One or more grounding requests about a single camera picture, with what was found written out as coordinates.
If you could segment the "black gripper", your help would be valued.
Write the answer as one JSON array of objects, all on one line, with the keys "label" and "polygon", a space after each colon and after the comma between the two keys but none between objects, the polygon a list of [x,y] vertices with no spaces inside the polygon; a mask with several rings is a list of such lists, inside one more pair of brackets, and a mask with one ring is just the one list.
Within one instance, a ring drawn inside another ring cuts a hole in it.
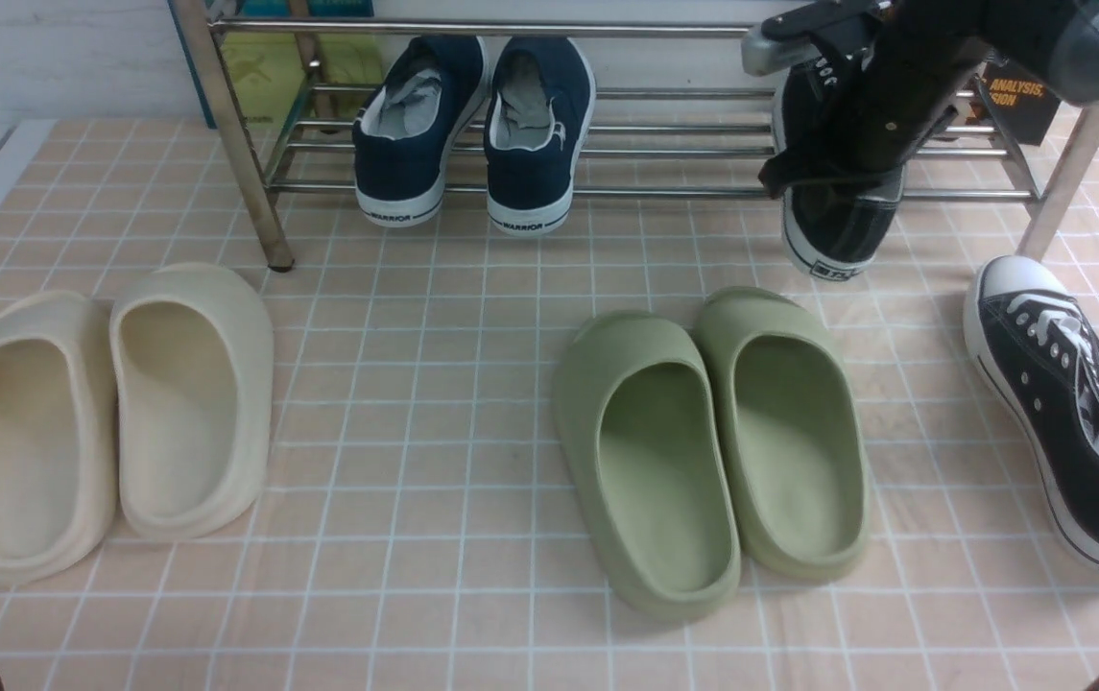
[{"label": "black gripper", "polygon": [[987,55],[983,1],[813,1],[751,27],[743,70],[826,58],[839,86],[798,145],[761,167],[773,198],[795,185],[881,183],[920,148]]}]

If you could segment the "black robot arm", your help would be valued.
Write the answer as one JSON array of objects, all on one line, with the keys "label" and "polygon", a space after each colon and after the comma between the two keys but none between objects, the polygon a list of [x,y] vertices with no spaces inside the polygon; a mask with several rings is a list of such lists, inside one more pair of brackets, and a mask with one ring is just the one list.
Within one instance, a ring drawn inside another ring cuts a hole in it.
[{"label": "black robot arm", "polygon": [[921,148],[990,53],[1072,105],[1099,102],[1099,1],[813,1],[761,27],[761,65],[802,60],[837,71],[800,143],[761,167],[774,198],[796,185],[882,183]]}]

